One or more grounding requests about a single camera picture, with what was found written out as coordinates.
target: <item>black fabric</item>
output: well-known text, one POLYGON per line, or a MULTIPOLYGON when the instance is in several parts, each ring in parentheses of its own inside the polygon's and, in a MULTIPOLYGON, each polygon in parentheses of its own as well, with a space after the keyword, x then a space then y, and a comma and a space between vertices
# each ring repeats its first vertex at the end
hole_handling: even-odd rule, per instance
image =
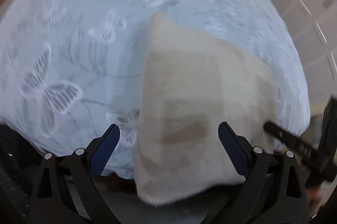
POLYGON ((33 181, 42 156, 16 131, 0 125, 0 186, 28 222, 33 181))

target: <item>beige cloth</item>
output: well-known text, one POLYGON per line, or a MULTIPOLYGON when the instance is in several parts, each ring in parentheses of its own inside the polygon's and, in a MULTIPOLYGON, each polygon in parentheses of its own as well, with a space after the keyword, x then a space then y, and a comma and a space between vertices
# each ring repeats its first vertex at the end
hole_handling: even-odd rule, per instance
POLYGON ((211 186, 237 184, 218 138, 234 132, 267 152, 262 126, 276 120, 270 68, 225 40, 152 16, 135 155, 138 196, 153 205, 174 202, 211 186))

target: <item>beige fabric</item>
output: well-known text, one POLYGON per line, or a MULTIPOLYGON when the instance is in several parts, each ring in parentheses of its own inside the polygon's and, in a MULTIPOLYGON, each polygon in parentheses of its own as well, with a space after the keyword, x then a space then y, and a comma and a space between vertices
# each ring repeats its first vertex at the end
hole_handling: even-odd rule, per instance
POLYGON ((244 181, 218 126, 227 121, 270 152, 273 143, 262 129, 276 119, 270 68, 245 49, 163 14, 151 23, 135 155, 138 196, 160 205, 244 181))

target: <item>screw head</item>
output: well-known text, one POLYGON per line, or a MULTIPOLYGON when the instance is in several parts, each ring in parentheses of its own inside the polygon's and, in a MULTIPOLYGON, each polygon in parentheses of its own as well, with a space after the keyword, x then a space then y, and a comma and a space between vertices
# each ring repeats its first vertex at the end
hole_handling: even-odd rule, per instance
POLYGON ((294 157, 294 153, 292 151, 286 151, 285 154, 287 155, 287 157, 289 158, 293 158, 294 157))
POLYGON ((82 154, 84 154, 84 149, 83 149, 83 148, 78 148, 78 149, 75 151, 75 154, 77 154, 77 155, 82 155, 82 154))
POLYGON ((253 151, 254 151, 255 153, 262 153, 263 150, 262 150, 261 147, 255 146, 254 149, 253 149, 253 151))
POLYGON ((51 159, 52 158, 52 154, 51 153, 46 153, 45 155, 44 155, 44 158, 45 159, 51 159))

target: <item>butterfly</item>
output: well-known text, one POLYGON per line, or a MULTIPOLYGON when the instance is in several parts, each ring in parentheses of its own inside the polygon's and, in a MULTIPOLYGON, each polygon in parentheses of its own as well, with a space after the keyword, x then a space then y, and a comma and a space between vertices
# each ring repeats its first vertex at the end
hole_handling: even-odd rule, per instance
POLYGON ((82 89, 72 82, 59 81, 46 84, 50 58, 51 48, 47 44, 35 61, 33 70, 25 74, 20 88, 24 97, 40 98, 40 124, 44 130, 48 131, 55 128, 55 112, 64 115, 83 95, 82 89))

